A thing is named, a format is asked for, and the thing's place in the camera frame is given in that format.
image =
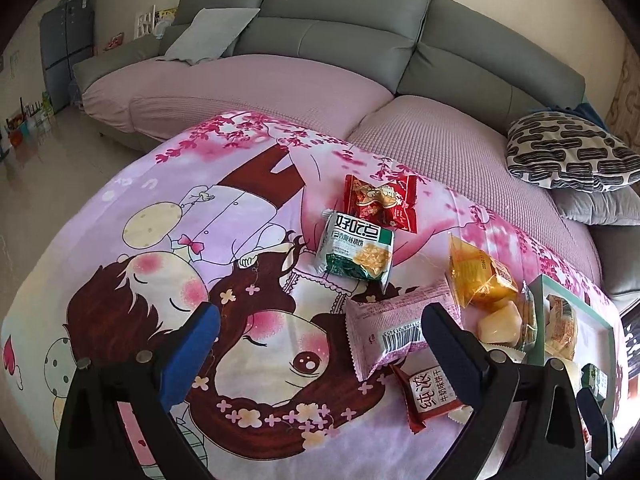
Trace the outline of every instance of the blue cloth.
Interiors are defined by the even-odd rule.
[[[581,117],[601,127],[607,133],[609,132],[607,125],[604,123],[602,118],[598,115],[597,111],[593,109],[593,106],[591,106],[589,103],[580,103],[573,110],[571,110],[571,108],[560,108],[558,106],[547,108],[547,110],[551,112],[562,112],[563,114],[569,114],[569,115]]]

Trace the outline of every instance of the pink cartoon blanket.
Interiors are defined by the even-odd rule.
[[[441,416],[414,436],[389,370],[357,380],[342,305],[381,295],[312,265],[321,213],[340,208],[347,174],[382,184],[415,173],[346,141],[232,112],[165,143],[89,200],[2,324],[2,418],[37,471],[52,478],[76,361],[107,365],[153,349],[208,299],[222,313],[220,337],[172,413],[214,478],[426,478],[460,426]],[[588,296],[614,326],[618,405],[622,326],[593,283],[492,211],[421,175],[416,210],[418,234],[396,233],[387,297],[442,273],[449,233],[504,263],[518,282],[547,274]],[[145,472],[160,478],[130,408],[121,411]]]

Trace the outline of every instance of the red snack package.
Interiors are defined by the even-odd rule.
[[[380,187],[347,175],[344,181],[344,208],[347,215],[382,227],[397,227],[417,233],[415,201],[417,177],[404,176]]]
[[[462,406],[440,366],[425,368],[409,375],[391,365],[406,402],[409,428],[414,434],[427,427],[426,421]]]
[[[420,318],[424,307],[440,303],[454,321],[462,327],[460,308],[442,275],[432,286],[372,303],[347,300],[344,304],[347,336],[353,367],[359,381],[365,381],[380,367],[409,352],[427,348]]]

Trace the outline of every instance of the pink snack package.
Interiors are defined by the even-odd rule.
[[[420,318],[424,307],[440,303],[462,327],[460,307],[442,275],[432,286],[417,288],[402,296],[375,303],[347,300],[347,335],[359,381],[371,377],[376,368],[403,359],[409,352],[427,348]]]

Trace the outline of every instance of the blue gripper pad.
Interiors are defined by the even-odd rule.
[[[219,333],[220,313],[209,303],[161,370],[159,400],[167,412],[184,402]]]

